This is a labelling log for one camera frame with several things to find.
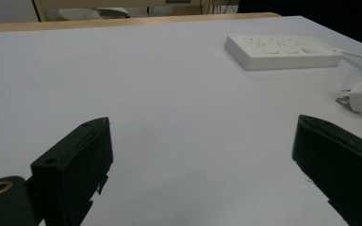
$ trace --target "black mechanical part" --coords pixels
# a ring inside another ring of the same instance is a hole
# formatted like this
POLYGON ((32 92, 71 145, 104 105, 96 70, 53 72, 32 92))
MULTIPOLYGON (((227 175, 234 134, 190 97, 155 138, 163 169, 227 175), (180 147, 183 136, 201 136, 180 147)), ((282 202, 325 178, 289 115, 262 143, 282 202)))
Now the black mechanical part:
POLYGON ((79 226, 112 163, 108 117, 79 125, 31 164, 27 181, 0 179, 0 225, 38 225, 44 219, 47 226, 79 226))
POLYGON ((292 159, 351 226, 362 226, 362 138, 300 115, 292 159))

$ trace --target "extension cord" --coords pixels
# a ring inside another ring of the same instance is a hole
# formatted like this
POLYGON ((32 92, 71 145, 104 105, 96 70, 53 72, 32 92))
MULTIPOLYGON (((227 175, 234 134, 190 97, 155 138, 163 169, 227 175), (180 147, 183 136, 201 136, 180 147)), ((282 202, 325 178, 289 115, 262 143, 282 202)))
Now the extension cord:
POLYGON ((343 54, 312 36, 228 35, 225 49, 245 70, 336 67, 343 54))

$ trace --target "wooden table edge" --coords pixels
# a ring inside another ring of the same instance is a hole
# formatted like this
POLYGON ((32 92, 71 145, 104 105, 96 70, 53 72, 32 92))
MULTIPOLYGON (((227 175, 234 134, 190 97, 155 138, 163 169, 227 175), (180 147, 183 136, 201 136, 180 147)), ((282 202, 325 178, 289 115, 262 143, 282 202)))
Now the wooden table edge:
POLYGON ((90 21, 8 23, 8 24, 0 24, 0 32, 108 27, 108 26, 138 25, 138 24, 164 24, 164 23, 176 23, 176 22, 213 21, 213 20, 257 19, 257 18, 270 18, 270 17, 281 17, 281 16, 273 12, 255 12, 255 13, 186 15, 186 16, 167 16, 167 17, 143 17, 143 18, 90 20, 90 21))

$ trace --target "dark background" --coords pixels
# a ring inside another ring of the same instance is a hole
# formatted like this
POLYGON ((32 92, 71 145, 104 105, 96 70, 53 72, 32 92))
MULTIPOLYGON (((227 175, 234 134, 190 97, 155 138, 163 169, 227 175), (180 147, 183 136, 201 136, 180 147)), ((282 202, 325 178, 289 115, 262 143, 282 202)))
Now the dark background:
POLYGON ((281 16, 304 16, 362 42, 362 1, 239 0, 238 13, 245 12, 275 12, 281 16))

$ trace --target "white table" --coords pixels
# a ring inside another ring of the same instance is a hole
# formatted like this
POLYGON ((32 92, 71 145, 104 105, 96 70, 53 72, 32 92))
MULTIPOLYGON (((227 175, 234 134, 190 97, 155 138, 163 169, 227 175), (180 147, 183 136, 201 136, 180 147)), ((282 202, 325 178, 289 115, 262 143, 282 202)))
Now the white table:
POLYGON ((298 116, 362 137, 336 103, 362 81, 338 67, 247 72, 228 34, 362 43, 303 17, 0 32, 0 178, 76 126, 111 122, 114 163, 83 225, 347 225, 291 159, 298 116))

